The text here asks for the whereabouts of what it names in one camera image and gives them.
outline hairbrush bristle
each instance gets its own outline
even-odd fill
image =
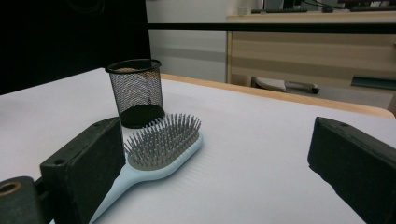
[[[172,163],[199,137],[201,121],[190,115],[164,116],[130,136],[128,162],[138,170],[158,170]]]

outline pen holder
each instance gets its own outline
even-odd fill
[[[160,66],[157,60],[138,59],[106,68],[123,127],[143,128],[165,114]]]

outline hairbrush handle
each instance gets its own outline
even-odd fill
[[[141,171],[132,167],[128,162],[122,167],[120,175],[114,180],[113,186],[107,193],[102,203],[93,214],[90,224],[93,223],[99,216],[101,216],[107,208],[113,204],[123,192],[125,192],[132,185],[148,180],[156,180],[167,177],[174,173],[186,160],[189,159],[202,145],[204,138],[199,133],[198,139],[187,148],[180,156],[178,156],[171,164],[159,170]]]
[[[141,177],[142,175],[139,175],[136,169],[126,163],[122,167],[120,175],[114,180],[110,191],[96,209],[96,212],[93,214],[90,223],[93,223],[97,218],[99,218],[99,216],[101,216],[107,210],[107,208],[113,204],[128,188],[138,182],[143,181]]]

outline screw hole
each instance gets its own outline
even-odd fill
[[[0,196],[14,192],[21,187],[21,182],[11,182],[0,186]]]

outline white wall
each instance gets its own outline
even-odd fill
[[[267,0],[280,6],[282,0]],[[242,6],[257,8],[259,0],[146,0],[148,22],[226,22]],[[151,57],[161,72],[225,82],[226,32],[151,30]]]

